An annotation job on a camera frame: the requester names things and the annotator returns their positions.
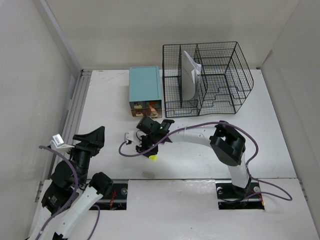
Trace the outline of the teal mini drawer chest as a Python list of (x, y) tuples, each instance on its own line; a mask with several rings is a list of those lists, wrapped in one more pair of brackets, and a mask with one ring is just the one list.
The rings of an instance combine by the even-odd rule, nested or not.
[[(133, 117), (162, 117), (162, 87), (158, 66), (140, 66), (129, 69), (129, 106)], [(151, 104), (157, 115), (150, 113)]]

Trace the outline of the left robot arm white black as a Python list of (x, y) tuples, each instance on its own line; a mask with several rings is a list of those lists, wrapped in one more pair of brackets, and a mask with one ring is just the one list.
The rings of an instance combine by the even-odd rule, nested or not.
[(66, 144), (60, 134), (50, 140), (47, 150), (62, 160), (44, 192), (36, 225), (30, 240), (67, 240), (74, 227), (100, 199), (111, 195), (113, 180), (98, 172), (88, 181), (92, 157), (99, 154), (105, 144), (105, 127), (100, 126), (87, 134), (75, 134), (77, 144)]

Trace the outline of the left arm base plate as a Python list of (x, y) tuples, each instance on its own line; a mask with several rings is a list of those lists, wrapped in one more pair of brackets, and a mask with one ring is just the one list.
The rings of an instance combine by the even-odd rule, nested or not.
[(95, 205), (102, 211), (124, 211), (127, 209), (128, 182), (115, 182), (111, 193), (98, 200)]

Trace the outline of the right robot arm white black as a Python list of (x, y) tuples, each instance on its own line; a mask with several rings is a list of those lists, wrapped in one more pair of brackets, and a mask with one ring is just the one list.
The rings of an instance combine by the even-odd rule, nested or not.
[(151, 157), (158, 154), (159, 144), (190, 143), (211, 148), (217, 159), (227, 165), (231, 176), (232, 193), (239, 199), (245, 198), (250, 191), (251, 178), (243, 159), (246, 150), (245, 138), (226, 121), (213, 125), (199, 124), (183, 126), (174, 120), (165, 119), (161, 123), (144, 116), (136, 128), (143, 132), (135, 147), (139, 154)]

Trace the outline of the orange highlighter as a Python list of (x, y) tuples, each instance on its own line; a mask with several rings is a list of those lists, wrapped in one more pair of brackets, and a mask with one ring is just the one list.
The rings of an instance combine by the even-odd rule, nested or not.
[(149, 111), (150, 111), (151, 115), (157, 115), (158, 114), (157, 110), (151, 104), (148, 105), (148, 108), (149, 108)]

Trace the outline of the white spiral notebook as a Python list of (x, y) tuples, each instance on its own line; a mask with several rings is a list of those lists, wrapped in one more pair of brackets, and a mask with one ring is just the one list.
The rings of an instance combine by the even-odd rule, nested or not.
[(195, 62), (187, 51), (181, 53), (181, 90), (182, 100), (197, 98), (198, 81), (201, 79), (202, 65)]

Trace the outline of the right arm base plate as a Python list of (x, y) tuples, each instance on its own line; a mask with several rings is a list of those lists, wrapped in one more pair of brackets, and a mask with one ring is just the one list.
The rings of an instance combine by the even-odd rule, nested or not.
[(231, 181), (217, 181), (216, 193), (219, 210), (264, 210), (260, 185), (253, 181), (246, 189), (232, 185)]

